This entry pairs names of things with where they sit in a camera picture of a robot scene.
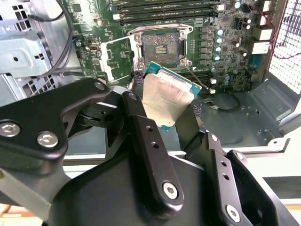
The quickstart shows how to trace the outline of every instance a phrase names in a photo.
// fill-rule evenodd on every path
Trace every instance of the red wire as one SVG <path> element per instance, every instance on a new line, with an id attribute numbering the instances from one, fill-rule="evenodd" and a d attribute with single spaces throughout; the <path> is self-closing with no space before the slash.
<path id="1" fill-rule="evenodd" d="M 274 57 L 276 57 L 277 59 L 291 59 L 291 58 L 293 58 L 295 56 L 301 55 L 301 52 L 300 52 L 300 53 L 296 53 L 296 54 L 288 56 L 288 57 L 277 56 L 275 54 L 275 48 L 276 48 L 276 44 L 277 44 L 277 29 L 276 29 L 276 27 L 274 26 L 274 24 L 271 22 L 271 20 L 262 11 L 260 11 L 260 10 L 258 10 L 256 8 L 253 8 L 253 10 L 258 11 L 259 14 L 261 16 L 263 16 L 267 20 L 267 22 L 272 26 L 274 35 L 273 35 L 273 38 L 272 38 L 272 41 L 271 41 L 271 51 L 272 51 L 272 54 L 274 55 Z"/>

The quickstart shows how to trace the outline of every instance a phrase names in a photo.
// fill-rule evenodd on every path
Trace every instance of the silver screw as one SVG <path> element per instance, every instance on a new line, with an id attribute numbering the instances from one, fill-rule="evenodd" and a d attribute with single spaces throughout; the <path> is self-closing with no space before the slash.
<path id="1" fill-rule="evenodd" d="M 96 82 L 96 83 L 94 83 L 94 85 L 96 86 L 96 88 L 98 88 L 100 90 L 104 90 L 104 86 L 100 82 Z"/>
<path id="2" fill-rule="evenodd" d="M 129 93 L 128 94 L 130 98 L 132 98 L 133 100 L 137 100 L 137 97 L 134 93 Z"/>
<path id="3" fill-rule="evenodd" d="M 237 155 L 237 157 L 238 157 L 240 160 L 243 160 L 243 159 L 244 159 L 244 157 L 243 157 L 243 155 L 242 155 L 241 153 L 236 152 L 236 155 Z"/>
<path id="4" fill-rule="evenodd" d="M 140 40 L 141 39 L 140 35 L 139 34 L 135 35 L 135 39 Z"/>
<path id="5" fill-rule="evenodd" d="M 180 65 L 185 65 L 185 60 L 180 60 Z"/>
<path id="6" fill-rule="evenodd" d="M 176 199 L 178 197 L 178 190 L 169 182 L 163 184 L 163 191 L 170 199 Z"/>
<path id="7" fill-rule="evenodd" d="M 144 63 L 139 63 L 139 68 L 144 68 Z"/>
<path id="8" fill-rule="evenodd" d="M 55 147 L 58 144 L 58 138 L 52 132 L 41 133 L 38 135 L 37 141 L 43 147 Z"/>
<path id="9" fill-rule="evenodd" d="M 4 137 L 14 137 L 18 135 L 21 128 L 13 122 L 4 122 L 0 124 L 0 135 Z"/>
<path id="10" fill-rule="evenodd" d="M 76 44 L 77 47 L 81 47 L 81 41 L 76 41 L 75 44 Z"/>
<path id="11" fill-rule="evenodd" d="M 240 216 L 238 211 L 231 205 L 226 205 L 226 211 L 229 217 L 234 220 L 236 223 L 240 221 Z"/>
<path id="12" fill-rule="evenodd" d="M 211 137 L 212 137 L 212 139 L 213 139 L 214 141 L 218 141 L 218 139 L 217 139 L 216 135 L 214 135 L 214 134 L 211 134 Z"/>

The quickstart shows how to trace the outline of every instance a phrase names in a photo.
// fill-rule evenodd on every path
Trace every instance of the mesh panel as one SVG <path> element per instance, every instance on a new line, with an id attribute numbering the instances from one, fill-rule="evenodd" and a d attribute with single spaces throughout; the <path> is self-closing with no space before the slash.
<path id="1" fill-rule="evenodd" d="M 289 0 L 280 26 L 275 55 L 289 57 L 301 52 L 301 0 Z M 301 56 L 290 59 L 272 57 L 269 72 L 295 93 L 301 93 Z"/>

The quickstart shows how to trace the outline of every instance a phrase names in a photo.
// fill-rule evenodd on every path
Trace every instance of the cpu socket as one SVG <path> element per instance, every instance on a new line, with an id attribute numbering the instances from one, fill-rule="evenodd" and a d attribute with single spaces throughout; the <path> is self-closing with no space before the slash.
<path id="1" fill-rule="evenodd" d="M 146 71 L 152 61 L 174 70 L 191 66 L 187 59 L 187 37 L 191 32 L 193 27 L 185 24 L 143 26 L 129 31 L 127 34 L 134 36 L 131 49 L 138 48 L 134 70 Z"/>

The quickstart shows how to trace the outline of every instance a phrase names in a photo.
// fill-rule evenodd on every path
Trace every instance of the green circuit board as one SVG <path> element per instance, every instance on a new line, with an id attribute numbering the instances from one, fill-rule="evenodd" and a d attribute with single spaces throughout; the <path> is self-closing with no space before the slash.
<path id="1" fill-rule="evenodd" d="M 64 5 L 73 18 L 74 37 L 81 43 L 76 50 L 85 76 L 106 76 L 109 83 L 127 87 L 133 70 L 145 71 L 148 62 L 155 61 L 193 82 L 197 80 L 191 71 L 205 84 L 215 78 L 217 92 L 249 91 L 260 58 L 242 56 L 241 51 L 246 52 L 258 15 L 236 8 L 237 2 L 64 0 Z M 252 7 L 256 1 L 239 3 Z M 251 29 L 242 27 L 244 18 L 251 20 Z M 135 30 L 142 27 L 147 29 L 136 37 Z"/>

